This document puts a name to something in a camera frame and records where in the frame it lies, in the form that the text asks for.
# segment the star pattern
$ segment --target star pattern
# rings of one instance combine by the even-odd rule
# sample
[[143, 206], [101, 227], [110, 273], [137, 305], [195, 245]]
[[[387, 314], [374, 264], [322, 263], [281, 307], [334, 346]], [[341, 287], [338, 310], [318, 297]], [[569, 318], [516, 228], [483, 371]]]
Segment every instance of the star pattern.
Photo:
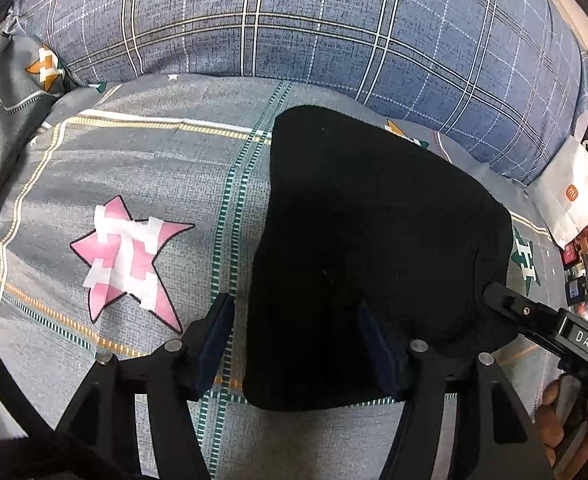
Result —
[[25, 69], [30, 74], [38, 74], [43, 90], [49, 92], [55, 80], [60, 76], [65, 77], [65, 70], [61, 63], [48, 47], [43, 45], [39, 49], [39, 59]]
[[140, 306], [182, 332], [181, 322], [154, 267], [163, 246], [194, 224], [165, 222], [150, 217], [133, 220], [120, 196], [96, 206], [95, 229], [70, 244], [90, 270], [83, 286], [88, 288], [90, 319], [96, 322], [103, 310], [126, 294]]

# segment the white paper bag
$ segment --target white paper bag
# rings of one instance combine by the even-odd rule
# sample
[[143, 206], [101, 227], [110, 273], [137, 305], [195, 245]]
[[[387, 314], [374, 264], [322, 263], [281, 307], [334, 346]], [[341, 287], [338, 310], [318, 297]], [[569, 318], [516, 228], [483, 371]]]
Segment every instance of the white paper bag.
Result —
[[526, 189], [552, 237], [564, 248], [588, 225], [588, 153], [568, 137], [542, 174]]

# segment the human hand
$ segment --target human hand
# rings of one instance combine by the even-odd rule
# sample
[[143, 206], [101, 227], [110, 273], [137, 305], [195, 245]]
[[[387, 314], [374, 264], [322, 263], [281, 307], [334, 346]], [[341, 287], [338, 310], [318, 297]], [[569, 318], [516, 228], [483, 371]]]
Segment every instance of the human hand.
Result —
[[[555, 408], [553, 406], [558, 392], [560, 391], [560, 381], [554, 381], [545, 389], [542, 394], [542, 405], [536, 411], [535, 425], [540, 434], [544, 449], [547, 452], [549, 463], [554, 465], [556, 462], [555, 447], [560, 444], [564, 437], [564, 431], [558, 418], [556, 418]], [[576, 473], [585, 465], [588, 459], [588, 419], [587, 434], [580, 444], [576, 454], [572, 457], [564, 471], [556, 473], [556, 480], [571, 480]]]

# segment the white stripe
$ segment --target white stripe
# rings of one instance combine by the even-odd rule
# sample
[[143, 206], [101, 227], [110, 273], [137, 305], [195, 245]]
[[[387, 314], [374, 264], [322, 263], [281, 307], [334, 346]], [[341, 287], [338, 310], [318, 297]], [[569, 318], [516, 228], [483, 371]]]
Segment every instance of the white stripe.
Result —
[[138, 64], [140, 65], [140, 75], [143, 75], [145, 72], [143, 72], [143, 60], [140, 57], [140, 52], [138, 51], [138, 46], [136, 46], [136, 32], [134, 31], [134, 12], [135, 12], [135, 8], [136, 8], [136, 0], [132, 0], [132, 12], [130, 12], [130, 15], [132, 17], [132, 22], [131, 22], [131, 26], [132, 26], [132, 42], [134, 43], [134, 51], [136, 52], [136, 56], [138, 57]]
[[553, 242], [553, 239], [552, 239], [551, 235], [549, 234], [549, 231], [536, 226], [535, 224], [531, 223], [526, 218], [523, 218], [522, 216], [515, 214], [513, 211], [510, 211], [510, 210], [508, 210], [508, 211], [511, 215], [511, 219], [514, 222], [518, 222], [519, 224], [523, 224], [524, 226], [529, 227], [536, 234], [543, 235], [543, 236], [549, 238]]
[[113, 88], [110, 88], [109, 90], [107, 90], [107, 91], [105, 92], [105, 95], [104, 95], [103, 97], [101, 97], [101, 100], [100, 100], [100, 101], [98, 101], [98, 102], [96, 103], [96, 106], [100, 106], [100, 105], [102, 105], [104, 102], [106, 102], [106, 101], [107, 101], [107, 99], [109, 99], [109, 98], [110, 98], [110, 97], [112, 97], [114, 94], [116, 94], [116, 91], [117, 91], [117, 90], [118, 90], [120, 87], [122, 87], [122, 86], [123, 86], [123, 85], [122, 85], [122, 83], [121, 83], [121, 84], [117, 84], [117, 85], [116, 85], [116, 86], [114, 86]]
[[[574, 54], [576, 53], [576, 48], [572, 48], [571, 49], [571, 61], [570, 61], [570, 66], [574, 66]], [[581, 70], [580, 67], [580, 63], [577, 63], [576, 65], [576, 69], [577, 70]], [[569, 73], [567, 74], [567, 82], [565, 83], [565, 88], [563, 89], [562, 93], [564, 94], [563, 100], [562, 100], [562, 107], [560, 108], [560, 112], [556, 114], [555, 118], [554, 118], [554, 122], [552, 122], [552, 127], [549, 129], [550, 132], [553, 132], [556, 129], [556, 126], [558, 124], [558, 119], [560, 119], [560, 117], [562, 116], [562, 113], [564, 112], [565, 106], [567, 105], [567, 101], [569, 100], [569, 95], [565, 93], [565, 90], [568, 88], [569, 82], [570, 82], [570, 78], [571, 78], [571, 72], [572, 70], [569, 71]], [[536, 89], [538, 89], [538, 84], [539, 84], [540, 80], [538, 80], [536, 82]], [[552, 136], [549, 137], [548, 142], [544, 142], [543, 139], [542, 140], [542, 149], [540, 150], [540, 153], [538, 154], [538, 156], [536, 156], [536, 158], [532, 161], [532, 164], [536, 164], [536, 162], [538, 162], [538, 160], [540, 160], [540, 158], [544, 155], [544, 152], [547, 151], [547, 143], [549, 141], [552, 140]], [[534, 171], [536, 171], [537, 168], [532, 168], [531, 170], [527, 171], [522, 178], [525, 178], [526, 176], [529, 176], [530, 173], [533, 173]]]
[[200, 121], [188, 118], [172, 118], [172, 117], [142, 117], [137, 115], [122, 114], [120, 112], [107, 112], [104, 110], [95, 110], [90, 108], [82, 110], [78, 113], [80, 116], [97, 117], [102, 119], [111, 119], [113, 121], [130, 121], [136, 123], [163, 123], [163, 124], [193, 124], [194, 126], [205, 126], [207, 128], [219, 128], [221, 130], [232, 130], [239, 133], [251, 134], [252, 132], [257, 136], [267, 135], [271, 137], [271, 132], [265, 130], [254, 130], [253, 128], [245, 128], [244, 126], [236, 126], [235, 124], [214, 123], [212, 121]]
[[439, 148], [440, 148], [440, 150], [443, 153], [445, 153], [445, 156], [446, 156], [447, 160], [451, 164], [452, 163], [452, 160], [451, 160], [451, 158], [449, 158], [449, 153], [446, 152], [445, 148], [443, 147], [443, 143], [442, 143], [442, 141], [440, 139], [440, 132], [436, 132], [436, 140], [439, 142]]
[[25, 99], [22, 99], [22, 100], [18, 101], [17, 104], [12, 105], [10, 107], [5, 106], [4, 103], [3, 103], [3, 100], [1, 98], [0, 98], [0, 103], [1, 103], [1, 106], [5, 109], [6, 112], [11, 112], [12, 110], [16, 110], [17, 108], [19, 108], [22, 105], [24, 105], [30, 99], [35, 98], [37, 95], [47, 95], [47, 96], [50, 96], [50, 97], [58, 98], [62, 94], [49, 94], [49, 93], [45, 92], [44, 90], [37, 90], [36, 92], [33, 92], [32, 94], [28, 95]]
[[[542, 25], [542, 33], [544, 35], [544, 44], [540, 49], [540, 56], [538, 56], [538, 62], [536, 62], [536, 71], [534, 73], [538, 73], [538, 70], [540, 69], [540, 64], [542, 62], [542, 58], [544, 57], [544, 52], [542, 51], [542, 49], [544, 48], [544, 46], [547, 44], [547, 35], [549, 34], [549, 29], [547, 27], [547, 9], [550, 9], [549, 6], [544, 6], [544, 18], [545, 21], [543, 22]], [[499, 163], [501, 160], [503, 160], [503, 158], [505, 158], [507, 156], [507, 153], [509, 153], [511, 151], [511, 149], [514, 147], [515, 143], [518, 142], [518, 131], [520, 130], [520, 124], [524, 123], [522, 126], [522, 131], [523, 133], [525, 133], [525, 125], [528, 125], [527, 123], [527, 118], [529, 117], [529, 113], [531, 112], [531, 107], [534, 105], [534, 100], [536, 99], [536, 89], [534, 88], [534, 86], [532, 85], [531, 90], [529, 91], [529, 97], [527, 98], [527, 107], [530, 108], [529, 112], [526, 111], [525, 107], [525, 111], [526, 111], [526, 115], [527, 117], [525, 117], [525, 115], [522, 116], [522, 119], [520, 120], [520, 123], [518, 123], [518, 127], [516, 128], [516, 133], [514, 134], [514, 136], [509, 140], [509, 142], [507, 144], [505, 144], [505, 146], [503, 147], [502, 150], [500, 150], [500, 152], [498, 152], [496, 155], [494, 155], [492, 157], [492, 159], [489, 161], [489, 165], [490, 168], [494, 165], [496, 165], [497, 163]]]
[[367, 63], [367, 68], [365, 70], [365, 74], [363, 75], [363, 79], [360, 82], [359, 91], [356, 92], [356, 97], [354, 98], [354, 99], [356, 99], [356, 101], [359, 100], [360, 92], [362, 92], [362, 90], [363, 90], [363, 86], [365, 85], [365, 80], [367, 79], [367, 76], [369, 75], [369, 70], [371, 69], [372, 62], [374, 60], [374, 55], [376, 54], [376, 49], [378, 48], [378, 38], [381, 37], [380, 29], [383, 26], [383, 18], [385, 16], [385, 7], [386, 6], [387, 6], [387, 0], [383, 0], [383, 5], [380, 9], [380, 15], [378, 16], [378, 28], [376, 28], [376, 34], [374, 36], [374, 46], [372, 48], [372, 53], [369, 56], [369, 62]]
[[[325, 0], [321, 0], [321, 10], [318, 13], [318, 19], [321, 20], [323, 18], [323, 13], [325, 12]], [[316, 25], [316, 30], [321, 30], [321, 24], [318, 23]], [[314, 58], [316, 57], [316, 47], [318, 46], [318, 34], [314, 37], [314, 47], [312, 48], [312, 59], [309, 62], [309, 70], [307, 71], [307, 79], [305, 80], [306, 83], [309, 83], [309, 79], [312, 76], [312, 68], [314, 67]]]
[[58, 0], [54, 2], [54, 9], [52, 10], [52, 40], [51, 44], [48, 45], [50, 48], [54, 48], [54, 16], [56, 16], [56, 7], [58, 7]]
[[[48, 15], [45, 18], [45, 33], [47, 34], [48, 37], [48, 46], [52, 46], [52, 37], [50, 36], [50, 28], [48, 27], [48, 25], [50, 24], [50, 10], [52, 10], [52, 1], [50, 0], [48, 2]], [[54, 34], [54, 18], [52, 17], [52, 34]]]
[[261, 15], [261, 3], [263, 0], [256, 1], [256, 14], [254, 15], [254, 37], [253, 49], [251, 51], [251, 76], [256, 76], [256, 47], [258, 45], [258, 18]]
[[[87, 3], [87, 0], [83, 0], [83, 9], [82, 9], [82, 13], [81, 13], [81, 37], [83, 38], [83, 46], [85, 47], [85, 54], [87, 54], [87, 56], [90, 56], [90, 50], [89, 47], [87, 46], [87, 40], [85, 40], [85, 4]], [[92, 67], [92, 72], [94, 72], [94, 77], [98, 79], [98, 74], [96, 73], [96, 69], [94, 67]]]
[[478, 53], [480, 52], [480, 41], [482, 40], [482, 35], [485, 32], [485, 23], [487, 23], [487, 15], [490, 13], [490, 7], [491, 7], [491, 0], [487, 0], [487, 7], [485, 9], [485, 17], [482, 19], [482, 27], [480, 28], [480, 37], [478, 37], [478, 43], [476, 44], [476, 52], [474, 54], [474, 60], [472, 60], [472, 67], [471, 69], [469, 69], [469, 76], [467, 76], [467, 82], [464, 84], [464, 90], [462, 91], [462, 94], [460, 96], [460, 99], [458, 100], [458, 103], [456, 104], [456, 107], [452, 110], [451, 114], [449, 114], [449, 117], [446, 118], [446, 121], [444, 123], [442, 123], [442, 125], [439, 128], [439, 131], [441, 130], [441, 128], [444, 128], [445, 125], [449, 122], [449, 120], [454, 116], [454, 114], [456, 113], [456, 110], [458, 110], [458, 107], [460, 106], [460, 104], [462, 103], [462, 100], [464, 99], [464, 94], [465, 92], [467, 92], [467, 88], [469, 88], [469, 83], [472, 80], [472, 75], [474, 74], [474, 66], [476, 65], [476, 60], [478, 59]]
[[247, 17], [247, 4], [249, 0], [243, 0], [243, 13], [241, 15], [241, 76], [245, 75], [245, 18]]
[[387, 57], [387, 51], [389, 50], [389, 41], [392, 37], [392, 31], [394, 30], [394, 20], [396, 19], [396, 10], [398, 9], [398, 2], [400, 0], [394, 0], [394, 10], [392, 10], [392, 18], [391, 20], [389, 20], [389, 29], [387, 30], [387, 37], [385, 38], [385, 47], [383, 49], [383, 55], [380, 58], [380, 61], [378, 62], [378, 70], [376, 70], [376, 75], [374, 76], [374, 80], [372, 81], [372, 84], [369, 87], [369, 92], [367, 92], [367, 96], [365, 97], [365, 100], [363, 101], [363, 105], [367, 104], [367, 101], [369, 101], [369, 98], [372, 95], [372, 90], [374, 89], [374, 86], [376, 85], [376, 81], [378, 81], [378, 76], [380, 75], [380, 71], [383, 69], [383, 65], [385, 63], [385, 57]]
[[[183, 0], [183, 22], [185, 21], [185, 14], [187, 13], [187, 0]], [[185, 43], [185, 36], [181, 38], [183, 41], [183, 52], [185, 54], [185, 66], [187, 67], [187, 73], [189, 73], [189, 56], [187, 55], [187, 46]]]
[[[292, 16], [292, 15], [288, 15], [288, 14], [279, 14], [277, 12], [261, 12], [261, 14], [263, 16], [270, 16], [270, 17], [276, 17], [276, 18], [292, 18], [292, 19], [296, 19], [296, 20], [303, 20], [303, 21], [307, 21], [307, 22], [314, 22], [314, 23], [321, 23], [321, 24], [327, 24], [327, 25], [331, 25], [332, 27], [342, 27], [342, 28], [346, 28], [348, 30], [353, 30], [356, 32], [361, 32], [363, 34], [370, 34], [370, 35], [374, 35], [374, 33], [372, 31], [368, 31], [362, 28], [358, 28], [358, 27], [351, 27], [350, 25], [343, 25], [342, 23], [337, 23], [337, 22], [331, 22], [328, 20], [319, 20], [317, 18], [311, 18], [309, 16]], [[193, 18], [190, 20], [186, 20], [188, 23], [193, 23], [196, 21], [202, 21], [205, 20], [206, 18], [230, 18], [230, 17], [234, 17], [234, 16], [240, 16], [241, 13], [240, 12], [230, 12], [230, 13], [226, 13], [226, 14], [217, 14], [215, 16], [201, 16], [198, 18]], [[153, 30], [148, 30], [145, 33], [139, 34], [138, 38], [141, 38], [142, 36], [146, 36], [148, 34], [152, 34], [153, 32], [158, 32], [159, 30], [166, 30], [167, 28], [176, 28], [179, 27], [181, 25], [181, 22], [177, 22], [171, 25], [171, 27], [158, 27], [156, 29]], [[196, 30], [189, 30], [187, 32], [178, 32], [176, 34], [171, 34], [170, 36], [167, 36], [165, 38], [163, 38], [162, 40], [155, 40], [155, 41], [149, 41], [147, 43], [144, 43], [144, 46], [151, 46], [153, 44], [158, 44], [161, 41], [168, 41], [168, 40], [173, 40], [175, 38], [181, 38], [182, 36], [189, 36], [191, 34], [200, 34], [203, 32], [212, 32], [214, 30], [231, 30], [234, 28], [242, 28], [242, 26], [240, 24], [234, 24], [234, 25], [219, 25], [217, 27], [204, 27], [204, 28], [198, 28]], [[302, 27], [290, 27], [287, 25], [271, 25], [271, 24], [260, 24], [259, 28], [272, 28], [274, 30], [292, 30], [292, 31], [296, 31], [296, 32], [302, 32], [305, 34], [312, 34], [313, 32], [309, 29], [309, 28], [302, 28]], [[336, 38], [338, 40], [345, 40], [345, 41], [350, 41], [352, 43], [356, 43], [356, 44], [362, 44], [365, 46], [369, 46], [369, 47], [373, 47], [375, 44], [371, 43], [370, 41], [365, 41], [365, 40], [359, 40], [357, 38], [350, 38], [348, 36], [341, 36], [340, 34], [332, 34], [329, 32], [320, 32], [317, 30], [316, 34], [321, 35], [321, 36], [325, 36], [327, 38]], [[425, 59], [427, 59], [426, 63], [429, 62], [430, 64], [434, 64], [435, 66], [439, 67], [441, 70], [443, 70], [444, 72], [447, 72], [448, 74], [452, 75], [454, 78], [460, 79], [461, 81], [465, 81], [464, 78], [462, 78], [461, 76], [459, 76], [456, 72], [453, 72], [451, 69], [449, 69], [448, 67], [446, 67], [445, 65], [439, 63], [438, 61], [431, 59], [429, 56], [424, 56], [424, 53], [419, 51], [418, 49], [412, 47], [409, 44], [403, 43], [402, 41], [398, 41], [395, 40], [394, 38], [390, 39], [390, 43], [393, 44], [397, 44], [398, 46], [401, 46], [407, 50], [409, 50], [410, 52], [413, 52], [414, 54], [419, 54], [420, 56], [425, 57]], [[96, 55], [96, 54], [100, 54], [103, 52], [107, 52], [109, 50], [112, 50], [113, 47], [107, 47], [107, 48], [103, 48], [101, 50], [98, 50], [96, 52], [94, 52], [92, 55]], [[430, 73], [432, 76], [438, 78], [441, 81], [444, 81], [445, 83], [448, 83], [449, 85], [452, 85], [454, 87], [456, 87], [455, 83], [453, 83], [452, 81], [444, 78], [442, 75], [440, 75], [438, 72], [432, 70], [429, 68], [429, 66], [427, 66], [427, 64], [418, 62], [416, 59], [407, 56], [405, 54], [402, 54], [401, 52], [396, 52], [395, 50], [391, 50], [389, 49], [389, 52], [391, 52], [392, 54], [394, 54], [394, 56], [400, 57], [401, 59], [406, 59], [407, 61], [410, 61], [412, 63], [414, 63], [416, 66], [420, 67], [422, 70], [425, 70], [426, 72]], [[91, 62], [90, 64], [84, 65], [79, 67], [77, 70], [81, 71], [81, 70], [86, 70], [87, 68], [90, 68], [91, 66], [99, 63], [99, 62], [104, 62], [104, 61], [108, 61], [110, 59], [115, 59], [119, 56], [121, 56], [122, 54], [111, 54], [110, 56], [107, 56], [99, 61], [96, 62]], [[72, 62], [71, 64], [77, 64], [83, 60], [86, 60], [85, 58], [79, 58], [77, 60], [75, 60], [74, 62]], [[495, 99], [496, 97], [493, 96], [492, 94], [490, 94], [489, 92], [483, 90], [482, 88], [477, 88], [476, 89], [478, 94], [483, 94], [489, 98], [493, 98]], [[501, 101], [500, 99], [498, 99], [498, 101], [500, 102], [500, 107], [497, 107], [496, 105], [493, 105], [492, 103], [485, 101], [483, 99], [481, 99], [480, 97], [478, 97], [478, 95], [474, 96], [474, 99], [476, 99], [477, 101], [481, 102], [483, 105], [488, 106], [490, 108], [492, 108], [493, 110], [496, 110], [499, 114], [501, 114], [503, 117], [505, 117], [506, 119], [512, 121], [514, 124], [518, 125], [518, 121], [515, 120], [512, 116], [508, 115], [505, 113], [505, 109], [512, 111], [515, 115], [520, 117], [520, 121], [521, 123], [523, 122], [524, 118], [522, 116], [520, 116], [520, 113], [513, 108], [512, 106], [510, 106], [509, 104], [507, 104], [504, 101]], [[535, 130], [525, 121], [525, 126], [534, 134], [536, 133]]]
[[[521, 30], [525, 30], [525, 17], [526, 17], [526, 13], [527, 13], [527, 0], [523, 0], [523, 1], [524, 1], [523, 18], [522, 18], [522, 20], [520, 20]], [[501, 99], [501, 101], [505, 101], [507, 99], [507, 96], [509, 95], [509, 90], [511, 89], [511, 83], [514, 79], [514, 72], [518, 72], [518, 70], [516, 70], [516, 62], [518, 61], [518, 53], [520, 52], [520, 44], [522, 42], [522, 39], [523, 39], [523, 37], [519, 34], [518, 35], [518, 43], [516, 44], [516, 53], [514, 54], [514, 62], [511, 64], [511, 72], [509, 73], [509, 81], [507, 81], [507, 88], [505, 90], [505, 96], [503, 97], [503, 99]], [[476, 139], [476, 143], [469, 149], [469, 151], [473, 150], [476, 146], [478, 146], [481, 142], [483, 142], [485, 140], [485, 137], [487, 137], [491, 133], [491, 131], [494, 129], [494, 126], [498, 122], [498, 118], [500, 118], [500, 114], [496, 114], [496, 118], [493, 120], [493, 123], [491, 123], [491, 126], [487, 129], [487, 131], [484, 134], [482, 134], [482, 137], [480, 139]]]
[[447, 129], [447, 131], [445, 132], [445, 135], [451, 131], [451, 129], [456, 125], [456, 123], [458, 123], [458, 120], [461, 118], [461, 115], [466, 110], [467, 105], [469, 104], [469, 101], [472, 100], [472, 95], [474, 94], [474, 92], [476, 90], [476, 86], [478, 85], [478, 78], [480, 77], [480, 70], [482, 70], [482, 64], [485, 61], [485, 54], [487, 54], [487, 47], [489, 46], [489, 43], [490, 43], [491, 28], [493, 27], [493, 22], [494, 22], [494, 19], [496, 18], [496, 5], [497, 4], [498, 4], [498, 0], [494, 0], [494, 8], [493, 8], [493, 11], [491, 12], [490, 28], [487, 31], [487, 40], [485, 41], [485, 48], [482, 51], [482, 57], [480, 58], [480, 64], [478, 65], [478, 72], [476, 73], [476, 79], [474, 80], [474, 85], [472, 86], [472, 91], [469, 92], [469, 97], [467, 98], [467, 102], [462, 107], [462, 110], [458, 114], [458, 117], [454, 120], [453, 123], [451, 123], [451, 126], [449, 126], [449, 128]]
[[532, 229], [532, 231], [536, 231], [537, 233], [540, 233], [540, 234], [547, 234], [547, 235], [549, 234], [549, 230], [547, 228], [537, 226], [529, 218], [526, 218], [522, 215], [519, 215], [518, 213], [515, 213], [512, 210], [509, 210], [509, 214], [515, 220], [519, 220], [521, 223], [528, 225]]
[[128, 37], [125, 32], [125, 6], [126, 6], [126, 4], [127, 4], [127, 0], [122, 0], [122, 5], [120, 6], [120, 31], [123, 35], [123, 45], [125, 45], [125, 51], [128, 54], [128, 58], [130, 58], [130, 64], [132, 65], [132, 70], [134, 71], [134, 75], [136, 77], [138, 77], [138, 73], [136, 72], [136, 66], [134, 65], [134, 60], [132, 59], [132, 55], [130, 54], [130, 48], [128, 47]]
[[[439, 51], [439, 46], [440, 46], [440, 38], [443, 35], [443, 27], [445, 26], [445, 17], [447, 14], [447, 9], [449, 8], [449, 1], [450, 0], [445, 0], [445, 9], [443, 10], [443, 16], [440, 20], [440, 27], [439, 27], [439, 34], [436, 37], [436, 46], [434, 47], [434, 54], [432, 54], [432, 58], [436, 57], [436, 54]], [[405, 116], [403, 117], [403, 119], [406, 119], [407, 117], [409, 117], [410, 113], [412, 113], [414, 111], [414, 106], [416, 106], [416, 103], [418, 102], [418, 99], [421, 98], [421, 95], [423, 95], [423, 92], [425, 90], [425, 87], [427, 86], [427, 82], [429, 81], [429, 74], [427, 74], [425, 76], [425, 80], [423, 81], [423, 86], [421, 86], [421, 90], [418, 92], [418, 95], [416, 95], [416, 99], [414, 99], [413, 103], [411, 104], [411, 106], [409, 107], [409, 109], [407, 110], [407, 113], [405, 113]]]
[[56, 139], [56, 144], [48, 148], [45, 154], [45, 159], [40, 165], [40, 170], [37, 171], [36, 174], [32, 174], [32, 176], [30, 177], [29, 184], [23, 187], [23, 189], [21, 190], [17, 199], [14, 202], [14, 219], [16, 220], [16, 223], [14, 224], [14, 229], [11, 232], [10, 236], [4, 242], [0, 242], [0, 265], [3, 269], [3, 272], [0, 275], [0, 303], [3, 297], [3, 293], [5, 291], [5, 285], [7, 283], [7, 246], [14, 240], [14, 238], [16, 238], [18, 229], [21, 226], [21, 209], [23, 207], [23, 199], [32, 190], [34, 184], [36, 184], [36, 182], [40, 178], [40, 175], [42, 175], [43, 171], [47, 167], [47, 164], [50, 162], [50, 160], [52, 160], [52, 153], [56, 151], [63, 142], [63, 138], [65, 136], [66, 123], [67, 121], [63, 121], [61, 123], [60, 129], [58, 131], [58, 139]]

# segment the green stripe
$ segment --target green stripe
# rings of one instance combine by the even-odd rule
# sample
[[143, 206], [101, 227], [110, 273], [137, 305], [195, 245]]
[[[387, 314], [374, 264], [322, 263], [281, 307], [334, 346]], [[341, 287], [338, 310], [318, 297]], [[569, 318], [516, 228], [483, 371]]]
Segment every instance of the green stripe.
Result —
[[[268, 135], [268, 126], [273, 124], [274, 118], [279, 113], [280, 108], [285, 102], [285, 98], [289, 94], [289, 91], [292, 88], [292, 83], [288, 83], [285, 86], [284, 82], [281, 82], [279, 86], [275, 89], [274, 93], [269, 98], [263, 113], [259, 117], [257, 123], [251, 130], [251, 134], [248, 136], [241, 153], [239, 154], [236, 162], [234, 164], [234, 175], [235, 170], [237, 170], [240, 165], [242, 165], [242, 158], [247, 156], [248, 152], [251, 150], [251, 155], [245, 169], [243, 170], [243, 174], [241, 176], [241, 181], [239, 184], [239, 191], [238, 197], [236, 200], [236, 207], [234, 210], [234, 219], [232, 221], [232, 236], [231, 236], [231, 254], [230, 254], [230, 276], [229, 276], [229, 293], [235, 296], [236, 294], [236, 286], [238, 281], [238, 259], [239, 259], [239, 239], [240, 239], [240, 224], [241, 219], [243, 216], [243, 210], [245, 208], [245, 202], [247, 200], [247, 184], [249, 182], [250, 173], [253, 170], [254, 166], [256, 165], [256, 161], [258, 160], [258, 156], [263, 148], [265, 140], [267, 139]], [[257, 130], [262, 130], [261, 137], [259, 138], [258, 142], [252, 142], [253, 136], [256, 134]], [[225, 211], [227, 214], [229, 206], [229, 200], [227, 203], [224, 203], [221, 207], [221, 212]], [[225, 224], [225, 218], [221, 218], [219, 215], [219, 226], [221, 231], [221, 239], [222, 239], [222, 231]], [[218, 280], [216, 282], [212, 281], [212, 289], [211, 289], [211, 298], [212, 301], [216, 298], [218, 294]], [[222, 362], [222, 385], [221, 385], [221, 393], [228, 394], [229, 393], [229, 382], [231, 379], [231, 371], [232, 371], [232, 342], [233, 342], [234, 333], [229, 336], [227, 345], [225, 346], [225, 351], [223, 353], [223, 362]], [[227, 411], [227, 399], [223, 396], [219, 399], [218, 403], [218, 410], [216, 410], [216, 418], [215, 418], [215, 427], [214, 427], [214, 434], [212, 438], [212, 447], [209, 456], [209, 464], [207, 468], [209, 469], [209, 474], [212, 478], [216, 477], [216, 467], [218, 465], [218, 455], [220, 451], [220, 441], [221, 436], [223, 434], [223, 423], [225, 421], [225, 412]]]
[[5, 301], [7, 301], [7, 303], [12, 304], [18, 310], [20, 310], [21, 312], [23, 312], [27, 316], [31, 317], [34, 321], [36, 321], [36, 322], [42, 324], [43, 326], [49, 328], [50, 330], [52, 330], [52, 332], [54, 332], [58, 335], [61, 335], [65, 339], [67, 339], [68, 341], [71, 341], [72, 343], [80, 346], [81, 348], [92, 352], [92, 344], [87, 339], [84, 339], [80, 336], [77, 336], [76, 334], [70, 332], [67, 328], [65, 328], [57, 323], [54, 323], [53, 321], [49, 320], [48, 318], [46, 318], [45, 316], [43, 316], [39, 312], [36, 312], [35, 310], [30, 309], [28, 306], [26, 306], [21, 301], [19, 301], [17, 298], [11, 296], [7, 292], [3, 293], [2, 298]]
[[[218, 219], [216, 221], [216, 230], [214, 234], [214, 250], [212, 254], [212, 269], [211, 269], [211, 285], [210, 285], [210, 300], [211, 303], [214, 302], [216, 299], [216, 295], [219, 292], [219, 284], [220, 284], [220, 264], [221, 264], [221, 252], [222, 252], [222, 245], [223, 245], [223, 230], [225, 228], [225, 219], [227, 217], [227, 211], [229, 209], [229, 202], [231, 199], [232, 189], [234, 187], [234, 177], [236, 175], [236, 171], [241, 167], [247, 152], [250, 150], [250, 147], [254, 144], [253, 136], [256, 134], [256, 131], [260, 128], [261, 124], [264, 121], [265, 115], [269, 111], [269, 108], [273, 105], [274, 101], [276, 100], [276, 96], [282, 90], [283, 86], [285, 86], [285, 82], [280, 82], [275, 90], [273, 91], [272, 95], [270, 96], [269, 100], [267, 101], [267, 105], [263, 109], [263, 113], [258, 118], [255, 126], [251, 130], [250, 134], [247, 136], [247, 139], [243, 143], [238, 155], [232, 166], [227, 170], [227, 176], [225, 178], [225, 185], [223, 187], [223, 197], [221, 200], [221, 206], [218, 211]], [[227, 352], [227, 348], [231, 348], [231, 341], [233, 337], [234, 330], [232, 329], [227, 345], [225, 347], [225, 352]], [[207, 414], [209, 411], [209, 394], [203, 396], [200, 401], [200, 409], [198, 415], [198, 428], [197, 431], [197, 440], [199, 441], [199, 445], [202, 449], [203, 447], [203, 438], [205, 435], [205, 424], [207, 422]]]
[[211, 393], [212, 399], [222, 399], [226, 400], [227, 402], [236, 402], [237, 404], [249, 404], [247, 399], [241, 395], [234, 395], [231, 393], [224, 393], [224, 392], [214, 392]]
[[[445, 400], [455, 399], [456, 394], [445, 394]], [[380, 406], [381, 404], [397, 404], [402, 402], [394, 400], [392, 397], [385, 397], [384, 399], [370, 400], [369, 402], [359, 402], [358, 404], [351, 404], [348, 408], [366, 408], [367, 406]]]

